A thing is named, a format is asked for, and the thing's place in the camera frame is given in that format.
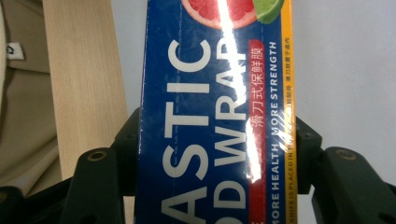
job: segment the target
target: beige fabric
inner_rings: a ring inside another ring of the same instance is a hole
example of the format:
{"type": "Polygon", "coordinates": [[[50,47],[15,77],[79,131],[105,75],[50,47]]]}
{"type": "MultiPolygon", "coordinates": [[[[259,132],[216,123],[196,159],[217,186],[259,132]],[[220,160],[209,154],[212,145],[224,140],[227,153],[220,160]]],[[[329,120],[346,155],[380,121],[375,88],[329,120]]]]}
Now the beige fabric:
{"type": "Polygon", "coordinates": [[[40,1],[1,0],[7,42],[26,60],[7,62],[0,117],[0,186],[32,194],[61,181],[40,1]]]}
{"type": "Polygon", "coordinates": [[[6,79],[6,31],[4,28],[3,9],[0,6],[0,115],[2,111],[3,87],[6,79]]]}

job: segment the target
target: lime image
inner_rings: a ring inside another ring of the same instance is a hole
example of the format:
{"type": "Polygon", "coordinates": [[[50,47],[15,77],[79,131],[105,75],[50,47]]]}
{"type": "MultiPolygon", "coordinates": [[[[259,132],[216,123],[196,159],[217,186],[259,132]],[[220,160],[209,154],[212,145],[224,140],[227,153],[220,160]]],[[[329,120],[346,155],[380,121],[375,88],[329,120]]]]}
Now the lime image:
{"type": "Polygon", "coordinates": [[[264,24],[273,22],[282,9],[284,0],[253,0],[257,20],[264,24]]]}

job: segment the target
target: box label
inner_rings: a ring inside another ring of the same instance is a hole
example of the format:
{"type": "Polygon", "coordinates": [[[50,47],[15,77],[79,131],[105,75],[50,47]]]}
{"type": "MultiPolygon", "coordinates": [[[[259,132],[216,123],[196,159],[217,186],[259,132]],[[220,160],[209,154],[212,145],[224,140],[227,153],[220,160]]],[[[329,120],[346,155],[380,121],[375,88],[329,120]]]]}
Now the box label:
{"type": "Polygon", "coordinates": [[[135,223],[297,223],[290,1],[229,2],[148,1],[135,223]]]}

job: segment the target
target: white wall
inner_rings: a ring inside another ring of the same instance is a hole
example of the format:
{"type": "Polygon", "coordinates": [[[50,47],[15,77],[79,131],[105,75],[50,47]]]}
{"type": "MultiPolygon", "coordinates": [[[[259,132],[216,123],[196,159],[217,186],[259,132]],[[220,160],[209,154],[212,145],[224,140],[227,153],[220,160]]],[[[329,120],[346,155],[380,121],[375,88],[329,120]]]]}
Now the white wall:
{"type": "MultiPolygon", "coordinates": [[[[147,0],[112,0],[129,112],[139,106],[147,0]]],[[[362,154],[396,184],[396,1],[293,1],[297,116],[323,147],[362,154]]],[[[310,196],[299,223],[314,224],[310,196]]]]}

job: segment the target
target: product packaging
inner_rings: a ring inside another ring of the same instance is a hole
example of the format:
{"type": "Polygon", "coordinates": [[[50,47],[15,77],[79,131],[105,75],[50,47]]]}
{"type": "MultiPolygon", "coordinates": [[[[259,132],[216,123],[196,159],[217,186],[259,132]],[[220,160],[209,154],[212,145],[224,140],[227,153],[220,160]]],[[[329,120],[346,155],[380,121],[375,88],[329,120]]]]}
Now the product packaging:
{"type": "Polygon", "coordinates": [[[290,0],[149,0],[134,221],[297,223],[290,0]]]}

